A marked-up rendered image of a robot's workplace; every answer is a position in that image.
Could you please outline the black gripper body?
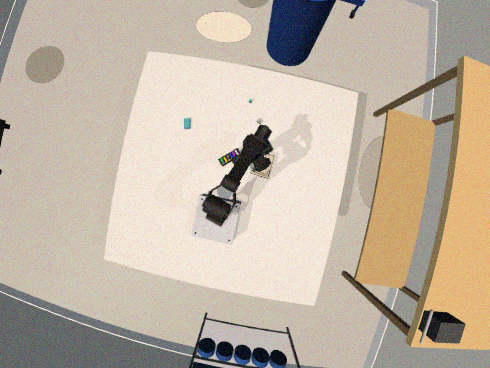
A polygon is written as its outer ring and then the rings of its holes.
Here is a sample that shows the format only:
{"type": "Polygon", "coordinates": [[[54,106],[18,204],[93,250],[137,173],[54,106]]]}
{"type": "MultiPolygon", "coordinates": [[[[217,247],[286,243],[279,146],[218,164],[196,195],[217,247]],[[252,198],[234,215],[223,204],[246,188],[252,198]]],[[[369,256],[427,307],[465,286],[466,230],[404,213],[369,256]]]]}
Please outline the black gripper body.
{"type": "MultiPolygon", "coordinates": [[[[269,139],[267,140],[267,142],[269,142],[269,143],[268,143],[268,145],[267,145],[267,147],[266,147],[266,149],[265,149],[266,154],[268,154],[268,153],[270,153],[270,152],[272,152],[272,151],[273,151],[273,146],[272,146],[272,144],[270,143],[269,139]]],[[[237,162],[237,160],[239,159],[239,157],[240,157],[239,155],[236,155],[236,156],[234,156],[234,157],[231,159],[234,165],[235,165],[235,163],[237,162]]]]}

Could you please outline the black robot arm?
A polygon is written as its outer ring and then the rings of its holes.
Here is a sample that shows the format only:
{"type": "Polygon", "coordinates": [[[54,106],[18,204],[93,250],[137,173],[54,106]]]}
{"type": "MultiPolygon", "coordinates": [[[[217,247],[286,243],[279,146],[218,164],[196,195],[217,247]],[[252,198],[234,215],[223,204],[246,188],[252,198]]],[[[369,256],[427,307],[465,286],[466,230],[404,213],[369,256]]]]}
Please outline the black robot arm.
{"type": "Polygon", "coordinates": [[[206,213],[205,219],[214,223],[215,225],[222,227],[225,220],[227,220],[232,209],[236,204],[236,191],[241,184],[241,179],[250,166],[251,162],[254,164],[255,169],[260,172],[271,164],[269,158],[264,157],[264,150],[269,142],[267,140],[272,134],[272,130],[267,125],[258,127],[256,133],[246,136],[243,140],[243,149],[241,156],[231,169],[231,171],[224,176],[220,185],[210,190],[202,203],[202,212],[206,213]],[[259,157],[260,156],[260,157],[259,157]],[[233,206],[225,201],[214,196],[212,192],[220,186],[233,192],[233,206]],[[231,209],[230,209],[231,208],[231,209]]]}

